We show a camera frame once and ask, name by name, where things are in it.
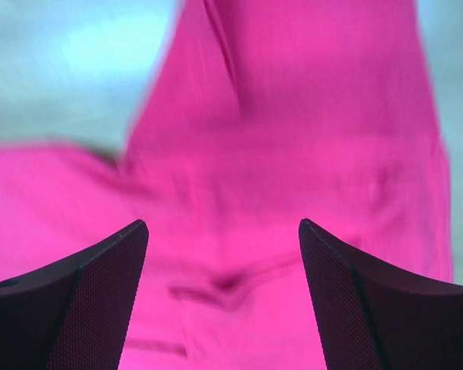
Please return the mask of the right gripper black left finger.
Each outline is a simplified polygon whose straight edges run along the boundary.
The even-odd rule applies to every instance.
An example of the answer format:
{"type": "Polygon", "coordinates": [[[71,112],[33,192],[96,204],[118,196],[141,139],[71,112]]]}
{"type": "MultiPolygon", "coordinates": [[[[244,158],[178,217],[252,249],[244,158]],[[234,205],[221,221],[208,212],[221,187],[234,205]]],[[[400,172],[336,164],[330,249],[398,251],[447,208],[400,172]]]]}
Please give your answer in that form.
{"type": "Polygon", "coordinates": [[[0,282],[0,370],[116,369],[148,229],[136,220],[107,239],[0,282]]]}

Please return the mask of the magenta t shirt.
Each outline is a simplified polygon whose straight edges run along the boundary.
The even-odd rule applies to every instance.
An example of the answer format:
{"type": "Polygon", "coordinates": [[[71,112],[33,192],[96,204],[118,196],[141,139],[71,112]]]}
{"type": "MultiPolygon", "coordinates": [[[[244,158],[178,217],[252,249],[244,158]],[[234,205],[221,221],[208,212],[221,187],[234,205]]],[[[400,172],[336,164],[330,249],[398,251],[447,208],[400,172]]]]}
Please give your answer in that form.
{"type": "Polygon", "coordinates": [[[141,219],[122,369],[322,369],[298,226],[453,276],[412,1],[189,1],[127,151],[0,148],[0,281],[141,219]]]}

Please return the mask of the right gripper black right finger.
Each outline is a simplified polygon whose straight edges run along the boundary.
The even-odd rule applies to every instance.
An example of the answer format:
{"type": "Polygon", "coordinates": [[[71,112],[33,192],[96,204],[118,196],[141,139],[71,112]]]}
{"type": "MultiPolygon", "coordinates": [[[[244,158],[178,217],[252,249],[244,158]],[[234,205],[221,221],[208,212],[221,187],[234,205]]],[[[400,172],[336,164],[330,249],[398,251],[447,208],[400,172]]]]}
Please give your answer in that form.
{"type": "Polygon", "coordinates": [[[463,286],[411,273],[303,219],[299,243],[329,369],[463,369],[463,286]]]}

